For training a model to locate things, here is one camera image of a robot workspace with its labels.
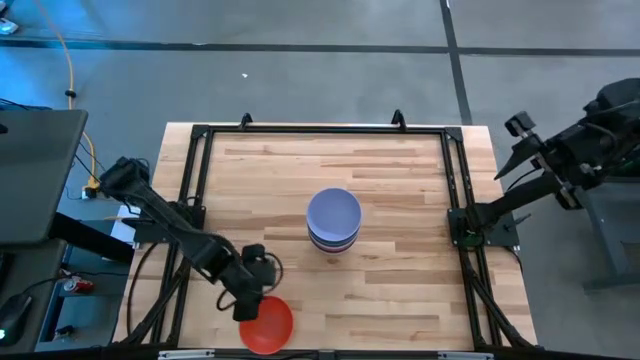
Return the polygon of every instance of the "orange bowl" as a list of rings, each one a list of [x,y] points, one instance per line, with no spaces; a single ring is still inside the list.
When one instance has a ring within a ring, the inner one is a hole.
[[[293,332],[293,314],[284,300],[265,296],[258,318],[240,323],[242,342],[258,355],[275,354],[289,341]]]

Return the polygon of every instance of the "wooden tabletop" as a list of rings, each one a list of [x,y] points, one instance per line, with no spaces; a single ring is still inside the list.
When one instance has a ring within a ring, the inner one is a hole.
[[[167,124],[153,178],[153,188],[167,200],[178,197],[192,125]],[[499,197],[488,129],[463,127],[463,133],[476,200]],[[206,230],[238,248],[263,243],[284,263],[284,279],[273,294],[294,311],[288,348],[472,348],[459,258],[445,216],[450,204],[439,137],[218,133],[209,166]],[[196,160],[193,189],[198,172]],[[363,209],[358,240],[338,256],[314,248],[305,224],[312,195],[327,187],[350,190]],[[134,325],[158,295],[166,251],[158,246],[143,267],[132,299]],[[131,273],[142,253],[136,252]],[[497,303],[535,343],[518,263],[501,248],[487,248],[487,259]],[[244,347],[232,311],[215,309],[221,290],[192,271],[181,347]],[[126,297],[114,340],[126,335],[125,306]],[[479,311],[488,339],[484,307]]]

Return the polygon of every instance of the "gray floor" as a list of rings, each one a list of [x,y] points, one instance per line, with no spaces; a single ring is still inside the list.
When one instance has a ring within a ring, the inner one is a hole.
[[[254,44],[446,46],[438,0],[43,1],[76,39]],[[449,0],[460,46],[640,48],[640,1]],[[31,1],[9,18],[20,36],[50,37]],[[105,164],[119,156],[155,163],[167,121],[385,123],[401,108],[411,123],[460,124],[449,56],[287,52],[74,50],[77,106]],[[503,122],[526,109],[541,136],[581,116],[608,82],[640,73],[637,57],[462,56],[473,123],[491,130],[499,164],[513,139]],[[0,97],[66,106],[66,64],[57,49],[0,48]],[[509,184],[519,173],[508,176]],[[68,181],[77,196],[87,175]],[[78,218],[113,215],[116,204],[62,199]],[[521,209],[525,283],[541,345],[638,357],[640,290],[586,295],[583,281],[606,274],[583,212],[544,199]]]

